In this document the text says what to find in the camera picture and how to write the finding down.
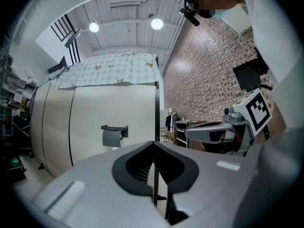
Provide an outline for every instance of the white label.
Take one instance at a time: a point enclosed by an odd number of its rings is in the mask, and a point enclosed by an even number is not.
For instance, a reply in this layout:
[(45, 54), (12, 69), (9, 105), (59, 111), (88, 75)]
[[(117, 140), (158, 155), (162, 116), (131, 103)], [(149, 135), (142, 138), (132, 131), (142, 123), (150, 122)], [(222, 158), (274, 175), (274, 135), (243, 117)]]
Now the white label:
[(11, 116), (20, 116), (20, 110), (12, 109), (11, 110)]
[(22, 94), (16, 93), (16, 94), (14, 95), (14, 101), (19, 102), (19, 103), (22, 103)]
[(233, 170), (233, 171), (238, 171), (239, 168), (241, 167), (241, 164), (237, 164), (237, 163), (231, 163), (231, 162), (227, 162), (227, 161), (219, 161), (217, 163), (217, 166), (229, 169), (229, 170)]

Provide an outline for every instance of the patterned cloth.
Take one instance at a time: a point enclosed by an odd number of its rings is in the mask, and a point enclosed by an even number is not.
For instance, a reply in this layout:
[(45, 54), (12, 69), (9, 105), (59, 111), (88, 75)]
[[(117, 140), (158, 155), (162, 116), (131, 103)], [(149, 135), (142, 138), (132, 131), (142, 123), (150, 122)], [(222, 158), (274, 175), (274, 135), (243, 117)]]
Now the patterned cloth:
[(57, 88), (95, 86), (129, 82), (153, 83), (161, 80), (154, 54), (111, 54), (87, 58), (52, 80)]

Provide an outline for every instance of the white ceiling beam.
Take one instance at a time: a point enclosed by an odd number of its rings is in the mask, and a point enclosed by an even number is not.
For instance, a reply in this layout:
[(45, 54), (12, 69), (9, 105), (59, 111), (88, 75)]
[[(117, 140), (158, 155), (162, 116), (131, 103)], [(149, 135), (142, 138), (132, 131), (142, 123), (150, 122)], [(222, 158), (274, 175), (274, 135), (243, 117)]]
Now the white ceiling beam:
[(144, 52), (150, 51), (155, 54), (159, 54), (159, 53), (166, 54), (169, 52), (169, 50), (155, 48), (155, 47), (108, 47), (108, 48), (96, 50), (94, 52), (94, 54), (109, 53), (109, 52), (115, 52), (115, 51), (125, 51), (126, 53), (128, 51), (144, 51)]
[[(105, 23), (99, 23), (99, 28), (101, 27), (105, 27), (105, 26), (113, 26), (113, 25), (117, 25), (117, 24), (135, 24), (135, 23), (142, 23), (142, 24), (150, 24), (151, 23), (151, 19), (123, 19), (123, 20), (115, 20), (115, 21), (110, 21), (110, 22), (105, 22)], [(177, 25), (174, 24), (170, 24), (167, 22), (163, 23), (164, 27), (172, 27), (172, 28), (178, 28)], [(89, 28), (85, 28), (82, 32), (89, 32), (90, 29)]]

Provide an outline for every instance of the black cable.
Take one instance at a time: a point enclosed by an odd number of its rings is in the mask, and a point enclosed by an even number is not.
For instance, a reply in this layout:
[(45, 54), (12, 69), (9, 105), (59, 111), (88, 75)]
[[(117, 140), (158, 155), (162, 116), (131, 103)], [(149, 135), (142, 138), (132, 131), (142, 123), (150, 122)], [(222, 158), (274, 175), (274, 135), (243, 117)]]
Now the black cable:
[(261, 85), (261, 88), (269, 89), (270, 91), (273, 90), (273, 88), (268, 85)]

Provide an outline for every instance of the person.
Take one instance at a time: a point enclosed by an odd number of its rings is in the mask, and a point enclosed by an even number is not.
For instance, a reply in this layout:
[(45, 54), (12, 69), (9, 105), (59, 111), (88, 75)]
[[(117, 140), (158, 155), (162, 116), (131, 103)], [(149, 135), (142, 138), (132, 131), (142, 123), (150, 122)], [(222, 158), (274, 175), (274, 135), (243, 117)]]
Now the person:
[[(187, 0), (187, 2), (204, 18), (220, 17), (222, 12), (238, 4), (247, 7), (255, 45), (269, 67), (270, 86), (275, 87), (295, 65), (301, 63), (302, 42), (276, 0)], [(279, 135), (286, 128), (276, 104), (268, 128), (270, 136)], [(260, 132), (255, 143), (263, 143), (265, 140), (264, 133)]]

